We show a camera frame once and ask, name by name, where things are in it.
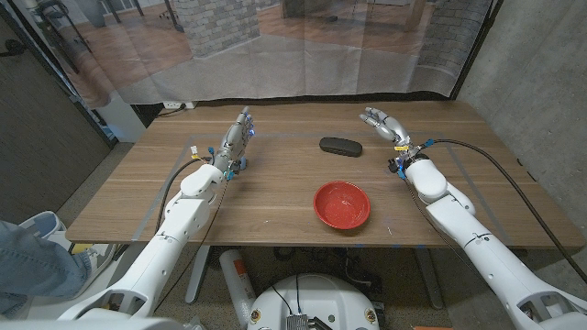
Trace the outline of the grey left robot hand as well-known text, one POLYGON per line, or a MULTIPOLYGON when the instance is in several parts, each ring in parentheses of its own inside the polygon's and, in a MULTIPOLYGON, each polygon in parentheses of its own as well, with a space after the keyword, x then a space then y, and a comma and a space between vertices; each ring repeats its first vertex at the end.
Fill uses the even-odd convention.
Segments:
POLYGON ((223 137, 214 157, 214 166, 221 171, 238 171, 246 146, 254 135, 253 118, 249 107, 245 106, 223 137))

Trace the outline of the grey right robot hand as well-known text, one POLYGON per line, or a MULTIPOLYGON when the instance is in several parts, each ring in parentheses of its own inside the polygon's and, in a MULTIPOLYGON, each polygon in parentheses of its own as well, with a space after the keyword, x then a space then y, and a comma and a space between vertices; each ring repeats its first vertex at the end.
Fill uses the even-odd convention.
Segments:
POLYGON ((405 128, 392 116, 382 110, 366 107, 360 119, 368 126, 373 127, 384 139, 394 143, 396 147, 407 146, 411 143, 405 128))

